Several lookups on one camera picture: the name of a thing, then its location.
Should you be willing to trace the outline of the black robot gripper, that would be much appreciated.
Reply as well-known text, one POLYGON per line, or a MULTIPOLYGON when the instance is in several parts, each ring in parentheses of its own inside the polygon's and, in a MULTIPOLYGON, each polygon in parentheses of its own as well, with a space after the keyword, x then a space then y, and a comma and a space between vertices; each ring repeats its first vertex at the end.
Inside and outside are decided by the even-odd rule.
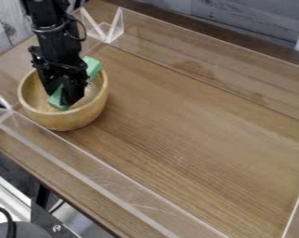
POLYGON ((51 95, 62 84, 61 105, 73 105, 83 97, 87 85, 86 63, 79 57, 81 43, 77 24, 34 25, 38 45, 27 51, 36 69, 43 90, 51 95))

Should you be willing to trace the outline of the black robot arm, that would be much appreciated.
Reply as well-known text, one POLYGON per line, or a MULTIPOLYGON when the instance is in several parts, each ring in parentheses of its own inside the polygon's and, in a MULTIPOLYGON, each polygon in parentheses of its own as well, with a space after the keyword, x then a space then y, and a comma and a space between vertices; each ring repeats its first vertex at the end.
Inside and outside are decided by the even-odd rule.
POLYGON ((51 95, 59 88, 59 105, 73 105, 83 97, 87 65, 79 57, 86 35, 78 35, 81 21, 66 12, 67 0, 20 0, 31 20, 38 45, 30 46, 31 66, 43 90, 51 95))

